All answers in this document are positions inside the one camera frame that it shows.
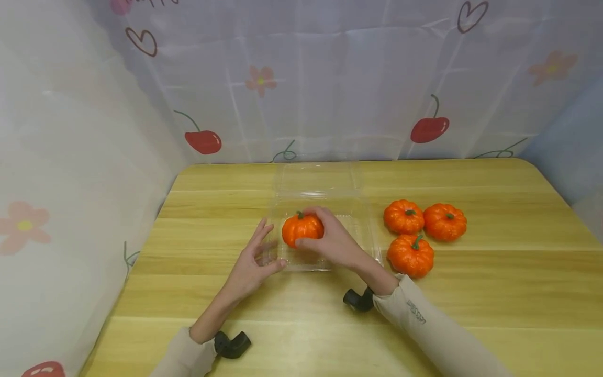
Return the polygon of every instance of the sleeve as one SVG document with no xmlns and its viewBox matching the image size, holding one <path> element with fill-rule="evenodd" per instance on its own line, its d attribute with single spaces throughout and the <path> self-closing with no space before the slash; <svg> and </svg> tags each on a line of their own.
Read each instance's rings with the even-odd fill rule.
<svg viewBox="0 0 603 377">
<path fill-rule="evenodd" d="M 195 343 L 189 336 L 189 329 L 182 328 L 149 377 L 201 377 L 212 370 L 216 356 L 213 339 L 203 344 Z"/>
<path fill-rule="evenodd" d="M 447 377 L 510 377 L 512 374 L 476 338 L 423 296 L 405 275 L 390 296 L 373 296 L 377 310 L 404 329 Z"/>
</svg>

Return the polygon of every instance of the person's left hand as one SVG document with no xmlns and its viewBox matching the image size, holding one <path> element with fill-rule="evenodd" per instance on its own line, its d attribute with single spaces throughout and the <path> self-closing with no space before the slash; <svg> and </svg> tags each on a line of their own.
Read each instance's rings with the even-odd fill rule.
<svg viewBox="0 0 603 377">
<path fill-rule="evenodd" d="M 284 259 L 277 259 L 265 266 L 257 264 L 256 257 L 262 253 L 265 246 L 262 241 L 273 229 L 272 224 L 266 226 L 266 218 L 260 221 L 232 268 L 220 294 L 226 295 L 235 302 L 241 301 L 254 293 L 268 276 L 282 271 L 287 266 L 287 261 Z"/>
</svg>

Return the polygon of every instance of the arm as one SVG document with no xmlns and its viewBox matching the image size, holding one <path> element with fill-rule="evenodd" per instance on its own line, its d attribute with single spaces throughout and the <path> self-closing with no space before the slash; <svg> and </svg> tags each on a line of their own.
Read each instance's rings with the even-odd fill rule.
<svg viewBox="0 0 603 377">
<path fill-rule="evenodd" d="M 286 267 L 283 260 L 263 267 L 256 262 L 256 256 L 262 252 L 262 240 L 273 228 L 266 226 L 266 219 L 260 221 L 220 292 L 190 328 L 178 331 L 150 377 L 201 377 L 211 371 L 217 356 L 213 338 L 230 312 L 268 276 Z"/>
<path fill-rule="evenodd" d="M 373 290 L 377 310 L 404 329 L 444 376 L 509 377 L 511 373 L 476 338 L 429 303 L 408 276 L 393 276 L 367 255 L 325 208 L 309 208 L 324 224 L 322 239 L 298 245 L 358 274 Z"/>
</svg>

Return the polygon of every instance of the toy pumpkin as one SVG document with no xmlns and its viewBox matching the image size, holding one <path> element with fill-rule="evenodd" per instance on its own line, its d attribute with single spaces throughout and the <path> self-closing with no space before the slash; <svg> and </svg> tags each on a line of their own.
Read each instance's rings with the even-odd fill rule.
<svg viewBox="0 0 603 377">
<path fill-rule="evenodd" d="M 434 250 L 423 235 L 398 236 L 387 250 L 387 259 L 394 269 L 410 277 L 423 277 L 434 267 Z"/>
<path fill-rule="evenodd" d="M 425 232 L 435 239 L 454 241 L 467 231 L 467 218 L 450 204 L 434 204 L 423 213 Z"/>
<path fill-rule="evenodd" d="M 383 212 L 388 229 L 398 234 L 417 234 L 425 225 L 423 211 L 413 202 L 396 200 Z"/>
<path fill-rule="evenodd" d="M 297 215 L 285 220 L 282 235 L 283 241 L 289 247 L 296 249 L 295 240 L 298 238 L 322 238 L 324 226 L 316 215 L 304 215 L 301 211 L 297 211 Z"/>
</svg>

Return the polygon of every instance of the light blue wall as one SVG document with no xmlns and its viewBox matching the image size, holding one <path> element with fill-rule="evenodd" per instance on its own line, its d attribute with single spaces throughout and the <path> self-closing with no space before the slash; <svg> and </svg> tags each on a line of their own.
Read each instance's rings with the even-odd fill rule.
<svg viewBox="0 0 603 377">
<path fill-rule="evenodd" d="M 571 205 L 603 188 L 603 77 L 520 155 Z"/>
</svg>

